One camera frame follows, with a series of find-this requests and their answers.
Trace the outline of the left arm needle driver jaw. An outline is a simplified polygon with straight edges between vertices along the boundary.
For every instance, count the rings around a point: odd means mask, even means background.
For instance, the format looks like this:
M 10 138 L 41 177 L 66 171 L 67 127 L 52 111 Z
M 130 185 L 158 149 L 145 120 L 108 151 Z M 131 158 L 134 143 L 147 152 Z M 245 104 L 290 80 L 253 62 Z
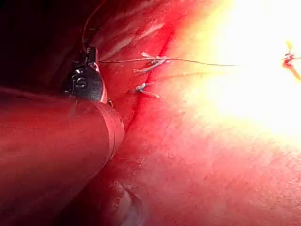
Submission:
M 98 63 L 98 50 L 96 47 L 88 47 L 87 48 L 87 53 L 85 56 L 85 64 L 92 67 L 96 68 Z

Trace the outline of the left arm needle driver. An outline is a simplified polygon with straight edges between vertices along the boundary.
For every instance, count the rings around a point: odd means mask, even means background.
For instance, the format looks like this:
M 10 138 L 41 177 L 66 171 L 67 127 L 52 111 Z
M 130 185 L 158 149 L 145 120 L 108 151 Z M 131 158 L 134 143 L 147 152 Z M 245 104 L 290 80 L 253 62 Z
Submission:
M 107 89 L 96 63 L 75 65 L 63 82 L 65 94 L 108 103 Z

